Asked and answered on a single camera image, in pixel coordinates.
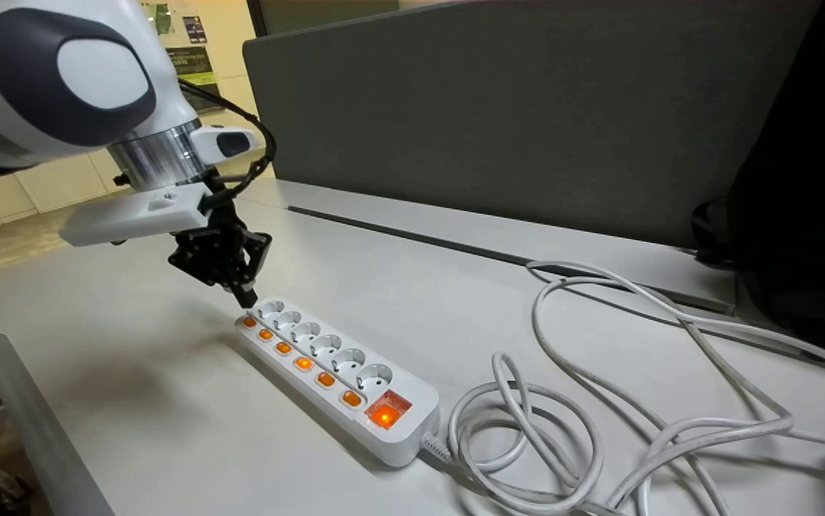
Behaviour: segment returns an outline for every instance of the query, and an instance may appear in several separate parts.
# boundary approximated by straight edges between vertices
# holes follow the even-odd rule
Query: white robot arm
[[[0,174],[106,147],[138,188],[79,211],[68,241],[175,231],[172,263],[248,306],[268,236],[245,231],[215,164],[267,148],[258,174],[261,131],[199,127],[134,0],[0,0]]]

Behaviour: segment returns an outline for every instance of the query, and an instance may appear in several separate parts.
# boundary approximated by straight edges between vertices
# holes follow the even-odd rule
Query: power strip
[[[308,312],[264,302],[238,317],[245,350],[387,468],[416,462],[439,392]]]

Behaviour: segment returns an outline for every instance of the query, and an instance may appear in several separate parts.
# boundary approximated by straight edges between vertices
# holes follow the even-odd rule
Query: table surface
[[[274,244],[261,296],[301,303],[320,320],[417,373],[440,411],[489,379],[489,355],[588,406],[602,431],[606,494],[641,442],[562,376],[535,347],[527,306],[539,290],[520,266],[378,236],[288,207],[371,220],[530,257],[598,263],[665,290],[734,303],[734,279],[688,251],[489,216],[258,180],[240,216]],[[172,239],[116,249],[65,249],[0,273],[0,333],[46,411],[113,512],[486,512],[479,495],[416,462],[380,469],[334,442],[238,350],[240,314],[221,290],[165,266]],[[745,415],[722,376],[674,326],[575,296],[546,303],[562,352],[636,392],[661,418]],[[825,370],[722,342],[718,350],[825,431]],[[777,438],[716,451],[708,464],[738,512],[825,512],[822,446]],[[512,478],[535,481],[532,468]],[[674,481],[652,489],[658,512],[695,512]]]

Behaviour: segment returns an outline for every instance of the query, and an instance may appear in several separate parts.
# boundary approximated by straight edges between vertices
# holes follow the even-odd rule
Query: black cable
[[[278,148],[274,135],[268,131],[268,127],[267,127],[258,115],[240,110],[238,102],[232,102],[232,99],[225,99],[225,97],[221,97],[221,94],[215,94],[215,91],[207,91],[207,88],[199,88],[199,85],[195,85],[195,84],[187,84],[187,81],[178,81],[178,84],[179,84],[179,88],[182,88],[187,94],[199,97],[199,99],[208,99],[208,102],[218,102],[218,107],[240,115],[240,117],[248,120],[248,122],[264,135],[264,140],[267,140],[264,158],[258,158],[258,160],[248,164],[248,170],[245,170],[245,174],[240,177],[240,184],[232,187],[232,188],[222,188],[222,191],[211,196],[211,201],[208,201],[208,203],[215,203],[215,207],[218,207],[218,203],[229,203],[229,201],[234,201],[254,177],[261,177],[261,174],[268,170],[268,164],[274,160],[274,148]]]

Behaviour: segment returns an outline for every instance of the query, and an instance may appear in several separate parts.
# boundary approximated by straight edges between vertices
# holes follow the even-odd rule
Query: gray wall
[[[691,244],[815,0],[496,0],[245,42],[278,174]]]

